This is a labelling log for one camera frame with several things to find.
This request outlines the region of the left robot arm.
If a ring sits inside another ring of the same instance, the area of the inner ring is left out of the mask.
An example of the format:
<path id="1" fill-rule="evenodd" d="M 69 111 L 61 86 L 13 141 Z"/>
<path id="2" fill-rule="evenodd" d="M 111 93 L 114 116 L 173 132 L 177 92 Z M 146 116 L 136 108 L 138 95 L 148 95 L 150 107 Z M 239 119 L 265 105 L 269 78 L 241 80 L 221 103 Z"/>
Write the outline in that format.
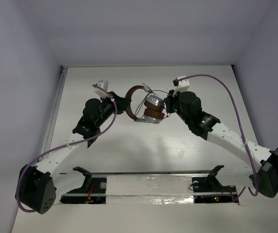
<path id="1" fill-rule="evenodd" d="M 113 91 L 103 94 L 100 99 L 86 101 L 83 115 L 72 130 L 68 143 L 42 153 L 20 170 L 15 198 L 22 211 L 46 213 L 56 199 L 54 182 L 63 167 L 78 154 L 79 149 L 89 148 L 107 132 L 100 127 L 108 118 L 115 119 L 131 103 L 129 97 L 119 97 Z"/>

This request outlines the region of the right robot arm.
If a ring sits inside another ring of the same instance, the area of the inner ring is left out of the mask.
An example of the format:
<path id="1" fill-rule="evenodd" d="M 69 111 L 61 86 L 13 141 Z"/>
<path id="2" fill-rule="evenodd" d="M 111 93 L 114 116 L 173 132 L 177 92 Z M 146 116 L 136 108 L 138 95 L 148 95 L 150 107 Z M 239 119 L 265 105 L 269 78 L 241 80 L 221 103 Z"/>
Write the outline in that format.
<path id="1" fill-rule="evenodd" d="M 167 113 L 176 113 L 196 136 L 211 142 L 246 163 L 247 168 L 229 172 L 216 172 L 208 178 L 208 186 L 218 191 L 225 185 L 257 189 L 273 198 L 278 193 L 278 148 L 262 147 L 228 128 L 218 118 L 202 110 L 201 100 L 187 91 L 174 95 L 171 91 L 164 99 Z"/>

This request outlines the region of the brown silver headphones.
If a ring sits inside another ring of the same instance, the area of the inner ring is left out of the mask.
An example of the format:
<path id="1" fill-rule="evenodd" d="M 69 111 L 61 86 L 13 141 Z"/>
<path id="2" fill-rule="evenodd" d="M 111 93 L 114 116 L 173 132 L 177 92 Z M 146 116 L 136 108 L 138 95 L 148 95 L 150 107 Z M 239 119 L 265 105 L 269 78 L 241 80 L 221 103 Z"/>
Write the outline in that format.
<path id="1" fill-rule="evenodd" d="M 135 85 L 127 91 L 125 97 L 132 99 L 133 94 L 140 89 L 147 93 L 147 97 L 143 100 L 143 105 L 146 107 L 143 116 L 137 117 L 133 113 L 131 105 L 129 105 L 126 109 L 127 115 L 135 122 L 159 124 L 165 117 L 165 114 L 163 113 L 165 103 L 162 98 L 154 94 L 153 90 L 149 86 L 144 83 L 142 83 L 142 85 Z"/>

